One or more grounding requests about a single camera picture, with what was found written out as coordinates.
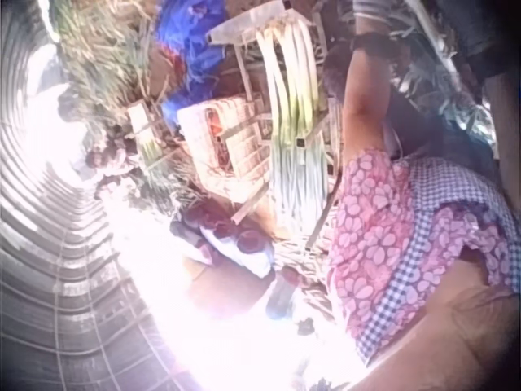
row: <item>bundle of greens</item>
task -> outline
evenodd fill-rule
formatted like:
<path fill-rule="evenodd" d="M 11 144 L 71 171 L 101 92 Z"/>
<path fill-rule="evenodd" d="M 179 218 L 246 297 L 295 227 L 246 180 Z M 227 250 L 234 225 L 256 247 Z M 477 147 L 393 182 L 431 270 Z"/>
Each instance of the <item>bundle of greens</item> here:
<path fill-rule="evenodd" d="M 273 129 L 270 189 L 278 219 L 294 232 L 310 233 L 327 197 L 326 153 L 322 134 L 297 147 L 313 130 L 318 106 L 317 66 L 308 26 L 285 20 L 257 31 L 265 61 Z M 286 77 L 274 49 L 282 48 Z"/>
<path fill-rule="evenodd" d="M 141 0 L 56 0 L 53 7 L 74 117 L 93 131 L 126 124 L 125 107 L 150 92 L 152 15 Z"/>

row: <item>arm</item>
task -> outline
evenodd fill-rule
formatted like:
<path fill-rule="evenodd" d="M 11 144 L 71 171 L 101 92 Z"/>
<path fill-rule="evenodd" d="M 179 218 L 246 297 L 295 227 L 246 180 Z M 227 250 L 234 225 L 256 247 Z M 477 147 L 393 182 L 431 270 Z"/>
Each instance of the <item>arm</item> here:
<path fill-rule="evenodd" d="M 379 20 L 356 18 L 357 34 L 387 34 Z M 371 57 L 362 50 L 353 53 L 345 86 L 343 109 L 344 162 L 368 148 L 383 150 L 382 123 L 390 95 L 389 66 L 385 59 Z"/>

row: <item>woven basket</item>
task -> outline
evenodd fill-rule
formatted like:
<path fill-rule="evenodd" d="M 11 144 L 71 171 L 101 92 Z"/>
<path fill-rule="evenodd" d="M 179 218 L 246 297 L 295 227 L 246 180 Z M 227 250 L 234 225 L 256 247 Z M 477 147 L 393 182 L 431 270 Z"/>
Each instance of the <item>woven basket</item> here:
<path fill-rule="evenodd" d="M 214 99 L 183 108 L 177 114 L 202 185 L 210 192 L 243 203 L 269 179 L 269 148 L 254 125 L 217 141 L 217 134 L 253 115 L 242 96 Z"/>

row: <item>white onion stalk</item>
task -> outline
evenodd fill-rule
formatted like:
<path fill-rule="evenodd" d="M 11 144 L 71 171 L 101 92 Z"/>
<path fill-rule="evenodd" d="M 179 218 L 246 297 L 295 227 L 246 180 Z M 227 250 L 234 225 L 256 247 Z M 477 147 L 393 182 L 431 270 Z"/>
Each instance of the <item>white onion stalk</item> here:
<path fill-rule="evenodd" d="M 274 37 L 282 47 L 286 80 L 278 66 Z M 326 200 L 327 173 L 322 135 L 296 147 L 313 129 L 317 110 L 317 67 L 307 26 L 286 22 L 256 33 L 268 79 L 273 115 L 270 188 L 278 218 L 292 231 L 310 233 Z"/>
<path fill-rule="evenodd" d="M 313 100 L 313 110 L 317 110 L 318 107 L 318 79 L 317 79 L 317 63 L 315 62 L 315 53 L 313 51 L 313 43 L 311 42 L 311 36 L 309 35 L 308 26 L 302 21 L 298 20 L 300 32 L 304 39 L 304 45 L 306 48 L 306 59 L 308 60 L 309 70 L 309 81 L 311 83 L 311 99 Z"/>
<path fill-rule="evenodd" d="M 297 73 L 295 70 L 298 68 L 298 64 L 296 62 L 296 51 L 295 46 L 293 44 L 293 36 L 291 35 L 291 28 L 289 25 L 286 25 L 286 28 L 276 27 L 273 29 L 275 38 L 280 43 L 282 47 L 282 54 L 284 55 L 284 61 L 286 62 L 286 77 L 287 77 L 287 89 L 290 97 L 290 127 L 291 132 L 289 137 L 284 140 L 286 145 L 294 142 L 294 138 L 296 137 L 296 128 L 298 121 L 298 91 L 297 85 L 299 83 L 297 79 Z"/>
<path fill-rule="evenodd" d="M 299 80 L 300 109 L 299 116 L 304 118 L 304 128 L 299 129 L 299 137 L 304 137 L 313 128 L 313 101 L 311 97 L 311 82 L 309 80 L 308 55 L 304 44 L 302 31 L 295 24 L 291 24 L 293 39 L 295 40 Z"/>

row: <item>metal mesh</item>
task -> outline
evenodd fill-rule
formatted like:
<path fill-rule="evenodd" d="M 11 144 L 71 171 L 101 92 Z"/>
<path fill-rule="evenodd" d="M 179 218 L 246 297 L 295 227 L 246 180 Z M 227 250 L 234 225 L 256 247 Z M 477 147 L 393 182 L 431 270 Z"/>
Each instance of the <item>metal mesh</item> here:
<path fill-rule="evenodd" d="M 103 206 L 51 166 L 27 163 L 26 68 L 47 43 L 39 13 L 30 0 L 2 2 L 2 388 L 186 389 L 171 376 L 176 359 L 118 263 Z"/>

